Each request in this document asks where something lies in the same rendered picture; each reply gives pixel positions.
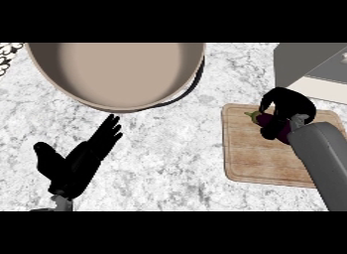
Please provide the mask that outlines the purple eggplant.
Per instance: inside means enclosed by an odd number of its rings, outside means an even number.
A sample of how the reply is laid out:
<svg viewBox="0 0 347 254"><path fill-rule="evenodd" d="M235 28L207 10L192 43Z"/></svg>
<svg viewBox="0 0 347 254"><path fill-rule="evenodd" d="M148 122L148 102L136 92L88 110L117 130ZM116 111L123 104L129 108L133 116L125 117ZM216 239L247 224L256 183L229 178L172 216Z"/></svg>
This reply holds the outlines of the purple eggplant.
<svg viewBox="0 0 347 254"><path fill-rule="evenodd" d="M263 127L271 120L271 115L268 113L259 113L257 111L253 111L253 112L246 112L246 115L252 118L253 123L257 124L259 127ZM283 128L275 135L275 139L283 144L288 144L287 138L285 138L285 135L288 132L290 132L288 123L284 123Z"/></svg>

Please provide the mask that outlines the grey cabinet with knob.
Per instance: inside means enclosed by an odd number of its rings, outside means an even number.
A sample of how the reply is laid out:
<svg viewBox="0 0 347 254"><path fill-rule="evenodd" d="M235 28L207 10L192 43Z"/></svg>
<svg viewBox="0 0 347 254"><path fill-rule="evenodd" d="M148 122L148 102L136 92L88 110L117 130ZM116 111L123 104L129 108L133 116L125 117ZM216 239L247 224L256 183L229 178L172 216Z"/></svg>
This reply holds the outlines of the grey cabinet with knob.
<svg viewBox="0 0 347 254"><path fill-rule="evenodd" d="M347 43L280 43L272 70L275 86L347 104Z"/></svg>

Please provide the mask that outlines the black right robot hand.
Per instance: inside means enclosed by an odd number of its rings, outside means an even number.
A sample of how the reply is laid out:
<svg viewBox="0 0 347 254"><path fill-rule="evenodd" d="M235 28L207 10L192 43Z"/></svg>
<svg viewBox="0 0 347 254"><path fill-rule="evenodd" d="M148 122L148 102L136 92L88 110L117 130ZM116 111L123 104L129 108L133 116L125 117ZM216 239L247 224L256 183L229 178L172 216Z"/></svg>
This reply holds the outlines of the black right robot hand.
<svg viewBox="0 0 347 254"><path fill-rule="evenodd" d="M260 136L272 140L281 131L285 120L294 115L306 115L303 123L308 124L315 117L315 106L309 99L296 91L284 87L272 88L260 98L259 113L274 104L272 116L266 125L259 129Z"/></svg>

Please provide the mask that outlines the wooden cutting board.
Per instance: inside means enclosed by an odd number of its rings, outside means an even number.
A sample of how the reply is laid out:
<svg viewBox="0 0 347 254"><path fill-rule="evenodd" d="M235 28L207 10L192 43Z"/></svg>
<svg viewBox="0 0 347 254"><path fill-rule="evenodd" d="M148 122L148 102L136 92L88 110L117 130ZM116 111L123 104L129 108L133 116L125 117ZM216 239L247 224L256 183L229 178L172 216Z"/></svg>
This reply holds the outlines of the wooden cutting board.
<svg viewBox="0 0 347 254"><path fill-rule="evenodd" d="M314 183L291 148L259 135L259 126L246 112L254 105L222 107L223 169L234 182L314 188Z"/></svg>

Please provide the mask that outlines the large beige pot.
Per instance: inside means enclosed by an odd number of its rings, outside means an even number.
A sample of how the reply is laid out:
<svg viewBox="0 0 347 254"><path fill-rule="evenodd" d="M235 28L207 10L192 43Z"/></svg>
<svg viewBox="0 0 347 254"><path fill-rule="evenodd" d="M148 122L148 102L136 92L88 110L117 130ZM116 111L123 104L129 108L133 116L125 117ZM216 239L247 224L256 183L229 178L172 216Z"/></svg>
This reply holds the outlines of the large beige pot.
<svg viewBox="0 0 347 254"><path fill-rule="evenodd" d="M135 112L182 99L197 86L201 43L29 43L33 65L73 100L105 112Z"/></svg>

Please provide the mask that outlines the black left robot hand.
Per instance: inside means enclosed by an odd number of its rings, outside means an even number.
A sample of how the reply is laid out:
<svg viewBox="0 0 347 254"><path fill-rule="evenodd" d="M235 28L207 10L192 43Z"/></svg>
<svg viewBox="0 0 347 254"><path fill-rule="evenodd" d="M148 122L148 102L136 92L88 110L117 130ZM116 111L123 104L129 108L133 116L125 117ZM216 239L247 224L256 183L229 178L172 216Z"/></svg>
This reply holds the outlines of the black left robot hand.
<svg viewBox="0 0 347 254"><path fill-rule="evenodd" d="M48 192L67 200L83 193L99 163L122 136L117 120L113 114L105 117L88 140L76 145L66 157L45 142L33 145L36 169L51 181Z"/></svg>

